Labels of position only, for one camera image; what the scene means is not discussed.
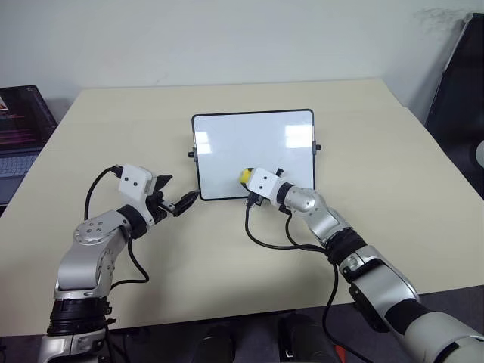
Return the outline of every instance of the white wall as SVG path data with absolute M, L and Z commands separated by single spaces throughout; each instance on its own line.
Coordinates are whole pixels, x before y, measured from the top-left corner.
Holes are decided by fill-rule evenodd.
M 383 77 L 425 119 L 482 0 L 0 0 L 0 86 L 60 119 L 81 88 Z

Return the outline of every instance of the laptop screen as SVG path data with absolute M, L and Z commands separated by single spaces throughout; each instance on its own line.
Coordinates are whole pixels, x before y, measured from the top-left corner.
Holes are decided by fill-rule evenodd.
M 0 152 L 43 147 L 56 127 L 37 87 L 0 88 Z

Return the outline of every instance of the table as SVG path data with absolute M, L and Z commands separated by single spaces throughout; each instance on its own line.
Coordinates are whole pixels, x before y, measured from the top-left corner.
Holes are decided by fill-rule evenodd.
M 173 200 L 197 187 L 196 113 L 311 108 L 323 151 L 316 186 L 329 205 L 421 293 L 484 283 L 483 202 L 415 117 L 378 79 L 83 91 L 0 218 L 0 335 L 42 334 L 57 267 L 105 167 L 132 163 L 174 175 Z M 103 179 L 91 214 L 122 205 Z M 284 215 L 263 206 L 253 233 L 286 243 Z M 324 305 L 331 267 L 316 253 L 266 250 L 244 233 L 244 202 L 198 200 L 134 243 L 149 284 L 116 288 L 116 327 Z M 294 238 L 313 241 L 301 221 Z M 125 251 L 115 280 L 139 278 Z M 341 282 L 336 303 L 350 301 Z

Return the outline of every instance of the yellow marker cap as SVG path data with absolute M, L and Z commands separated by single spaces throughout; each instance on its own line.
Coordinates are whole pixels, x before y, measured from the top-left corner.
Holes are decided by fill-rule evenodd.
M 239 182 L 242 184 L 246 184 L 249 181 L 250 172 L 251 171 L 249 169 L 244 169 L 242 174 L 240 174 Z

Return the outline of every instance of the black cable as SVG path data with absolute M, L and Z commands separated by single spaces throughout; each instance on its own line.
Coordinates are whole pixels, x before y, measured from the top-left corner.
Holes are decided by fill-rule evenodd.
M 2 354 L 2 363 L 6 363 L 7 362 L 7 353 L 5 353 L 5 350 L 7 349 L 6 346 L 2 345 L 2 342 L 3 341 L 3 338 L 0 337 L 0 353 Z
M 126 346 L 126 334 L 123 334 L 123 350 L 126 355 L 126 363 L 131 363 L 131 359 L 129 358 L 128 348 Z
M 286 226 L 284 229 L 286 230 L 286 237 L 289 240 L 289 242 L 291 242 L 294 246 L 299 246 L 299 244 L 291 237 L 289 232 L 289 223 L 292 218 L 293 218 L 293 214 L 289 212 L 289 217 L 287 217 Z
M 106 341 L 107 351 L 109 352 L 109 358 L 111 360 L 111 363 L 116 363 L 116 357 L 114 356 L 113 344 L 111 343 L 109 328 L 106 325 L 104 329 L 106 330 L 106 334 L 105 334 L 106 336 L 104 337 L 104 340 Z
M 138 260 L 135 257 L 135 254 L 133 253 L 133 239 L 132 238 L 129 238 L 129 240 L 128 240 L 128 254 L 129 254 L 129 257 L 131 258 L 133 264 L 138 269 L 138 271 L 140 271 L 140 273 L 144 276 L 144 279 L 143 280 L 128 279 L 128 280 L 117 281 L 117 282 L 115 282 L 114 284 L 111 285 L 111 290 L 114 287 L 122 285 L 122 284 L 145 284 L 150 280 L 150 276 L 144 270 L 144 268 L 140 265 L 140 263 L 138 262 Z
M 129 357 L 128 357 L 127 352 L 126 352 L 126 351 L 123 351 L 123 350 L 121 349 L 121 347 L 119 347 L 117 344 L 115 344 L 115 343 L 111 343 L 111 344 L 113 345 L 114 350 L 115 350 L 115 351 L 116 351 L 116 352 L 117 352 L 119 355 L 121 355 L 121 357 L 123 358 L 123 361 L 124 361 L 125 363 L 130 363 L 130 361 L 129 361 Z
M 289 240 L 289 242 L 292 243 L 292 246 L 275 246 L 275 245 L 266 244 L 266 243 L 264 243 L 260 240 L 257 240 L 254 236 L 252 236 L 252 234 L 250 233 L 250 230 L 249 230 L 249 215 L 250 215 L 250 204 L 248 203 L 247 208 L 246 208 L 246 212 L 245 212 L 245 232 L 247 233 L 247 236 L 249 236 L 249 238 L 253 242 L 255 242 L 256 244 L 263 246 L 263 247 L 272 248 L 272 249 L 275 249 L 275 250 L 306 250 L 306 251 L 315 251 L 315 252 L 320 252 L 320 253 L 326 254 L 326 250 L 322 247 L 314 246 L 312 244 L 298 244 L 291 237 L 290 232 L 289 232 L 289 223 L 290 223 L 290 220 L 293 218 L 292 213 L 287 218 L 286 225 L 285 225 L 286 236 L 287 236 L 287 239 Z M 326 309 L 324 310 L 324 313 L 323 313 L 323 319 L 322 319 L 323 330 L 326 333 L 327 337 L 335 345 L 342 347 L 347 352 L 350 352 L 355 357 L 361 359 L 362 361 L 364 361 L 366 363 L 373 363 L 370 359 L 364 357 L 360 353 L 356 352 L 354 349 L 351 349 L 350 347 L 348 347 L 346 344 L 341 343 L 339 340 L 335 339 L 333 337 L 333 335 L 327 329 L 327 315 L 330 311 L 331 305 L 333 304 L 334 297 L 336 296 L 336 293 L 338 291 L 338 282 L 339 282 L 338 268 L 337 268 L 336 265 L 332 265 L 332 266 L 333 266 L 333 271 L 334 271 L 334 283 L 333 283 L 333 289 L 331 291 L 330 298 L 329 298 L 329 300 L 327 301 L 327 304 L 326 304 Z
M 96 188 L 96 185 L 98 182 L 108 173 L 108 172 L 115 172 L 115 166 L 111 166 L 110 168 L 107 168 L 101 172 L 101 174 L 98 175 L 96 179 L 91 184 L 91 187 L 88 190 L 88 193 L 85 196 L 85 204 L 84 204 L 84 220 L 89 219 L 89 203 L 91 202 L 91 195 L 92 192 L 94 191 L 94 188 Z
M 292 246 L 278 246 L 278 245 L 267 244 L 265 242 L 262 242 L 261 240 L 258 240 L 257 238 L 252 236 L 252 233 L 250 233 L 249 216 L 250 216 L 250 205 L 247 204 L 247 208 L 245 209 L 245 232 L 247 233 L 247 236 L 249 236 L 249 238 L 252 240 L 252 242 L 255 242 L 256 244 L 262 247 L 271 248 L 273 250 L 305 250 L 305 251 L 315 251 L 320 253 L 325 252 L 324 248 L 315 246 L 314 244 L 293 244 Z
M 341 348 L 345 349 L 347 352 L 350 352 L 355 357 L 359 358 L 360 360 L 362 360 L 366 363 L 373 363 L 370 359 L 364 357 L 360 353 L 356 352 L 354 349 L 351 349 L 346 344 L 341 343 L 327 329 L 327 316 L 330 312 L 330 308 L 331 308 L 331 305 L 333 304 L 333 300 L 334 300 L 334 297 L 336 296 L 336 292 L 338 291 L 338 280 L 339 280 L 339 278 L 338 278 L 338 268 L 337 268 L 336 264 L 333 265 L 333 273 L 334 273 L 333 289 L 331 291 L 330 298 L 327 301 L 326 309 L 324 309 L 324 313 L 323 313 L 323 319 L 322 319 L 323 330 L 326 333 L 327 337 L 333 342 L 333 344 L 340 346 Z

